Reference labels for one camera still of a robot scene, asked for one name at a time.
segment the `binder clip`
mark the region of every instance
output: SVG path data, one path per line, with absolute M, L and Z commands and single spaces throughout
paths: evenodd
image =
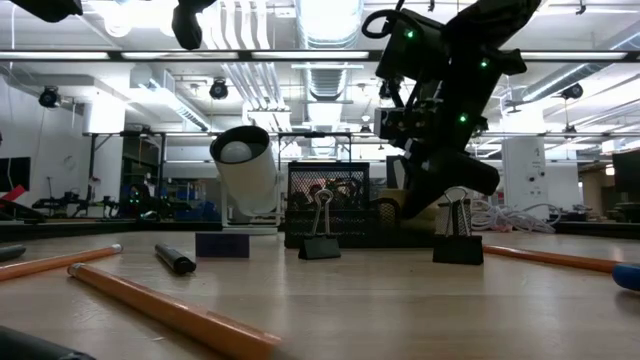
M 461 190 L 464 196 L 453 201 L 449 193 Z M 481 265 L 484 263 L 482 236 L 471 234 L 471 199 L 462 187 L 454 187 L 444 194 L 448 203 L 439 204 L 433 262 Z
M 324 204 L 324 235 L 320 236 L 316 234 L 316 231 L 318 230 L 320 212 L 322 211 L 322 195 L 327 197 L 327 201 Z M 302 242 L 300 252 L 298 252 L 298 258 L 303 260 L 339 258 L 341 256 L 340 245 L 338 244 L 338 239 L 335 236 L 331 236 L 329 226 L 329 204 L 331 204 L 331 200 L 333 200 L 333 193 L 327 189 L 323 189 L 315 194 L 315 199 L 318 208 L 313 221 L 311 237 L 304 239 Z

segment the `security camera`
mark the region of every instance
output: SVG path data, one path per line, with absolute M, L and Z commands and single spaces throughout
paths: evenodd
M 211 89 L 209 89 L 209 95 L 214 100 L 222 100 L 226 99 L 227 95 L 229 95 L 229 90 L 227 89 L 227 85 L 225 84 L 227 79 L 225 78 L 215 78 L 213 80 L 213 85 L 211 85 Z
M 56 86 L 45 86 L 44 91 L 40 94 L 40 98 L 38 99 L 40 106 L 47 109 L 60 107 L 60 102 L 61 97 L 60 94 L 58 94 L 58 87 Z
M 562 90 L 562 92 L 560 93 L 560 97 L 565 100 L 579 99 L 582 97 L 582 94 L 584 94 L 584 90 L 582 89 L 582 86 L 580 86 L 580 84 L 573 84 L 568 88 Z

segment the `white cable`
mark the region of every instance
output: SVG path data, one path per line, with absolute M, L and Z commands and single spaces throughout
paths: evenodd
M 482 200 L 474 200 L 473 202 L 472 208 L 473 205 L 480 204 L 488 209 L 486 211 L 472 211 L 471 228 L 476 231 L 492 230 L 496 227 L 510 225 L 520 231 L 537 231 L 552 234 L 556 232 L 552 225 L 560 221 L 560 209 L 551 204 L 537 204 L 522 210 L 515 210 L 506 205 L 491 206 Z M 527 213 L 529 210 L 542 206 L 547 206 L 549 210 L 557 212 L 558 217 L 554 221 L 547 223 Z

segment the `wooden table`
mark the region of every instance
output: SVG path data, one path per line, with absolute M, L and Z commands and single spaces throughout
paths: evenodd
M 485 244 L 640 262 L 640 242 L 485 234 Z M 193 233 L 122 233 L 27 242 L 26 259 L 112 243 L 96 267 L 281 336 L 302 359 L 637 359 L 640 295 L 607 275 L 487 255 L 434 264 L 430 250 L 343 251 L 303 262 L 283 239 L 251 259 L 199 260 L 175 277 L 155 258 L 194 255 Z M 64 269 L 0 283 L 0 323 L 98 359 L 215 359 L 204 346 L 103 296 Z

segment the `fluorescent light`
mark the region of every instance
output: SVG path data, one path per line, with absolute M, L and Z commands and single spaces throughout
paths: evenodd
M 368 51 L 335 51 L 335 50 L 313 50 L 313 51 L 256 51 L 253 53 L 254 59 L 274 60 L 274 59 L 307 59 L 326 60 L 326 59 L 367 59 Z
M 623 10 L 623 9 L 591 9 L 587 8 L 589 14 L 636 14 L 637 10 Z M 574 9 L 550 9 L 548 11 L 538 14 L 538 16 L 550 16 L 550 15 L 575 15 Z
M 123 52 L 122 57 L 127 60 L 236 60 L 238 53 L 234 51 L 147 51 Z
M 294 70 L 362 70 L 364 65 L 355 64 L 293 64 Z
M 177 132 L 177 133 L 167 133 L 167 136 L 171 136 L 171 137 L 205 137 L 205 136 L 211 136 L 209 135 L 209 133 L 206 132 L 201 132 L 201 133 L 181 133 L 181 132 Z
M 206 164 L 212 162 L 211 160 L 167 160 L 165 164 Z
M 584 52 L 556 52 L 556 51 L 523 51 L 522 58 L 526 60 L 620 60 L 627 56 L 623 51 L 584 51 Z
M 502 151 L 502 146 L 500 147 L 500 149 L 493 150 L 492 152 L 487 153 L 487 154 L 484 154 L 484 155 L 480 155 L 479 157 L 481 157 L 481 158 L 488 158 L 488 157 L 490 157 L 491 155 L 495 155 L 495 154 L 499 153 L 500 151 Z
M 104 51 L 2 51 L 0 60 L 108 60 Z

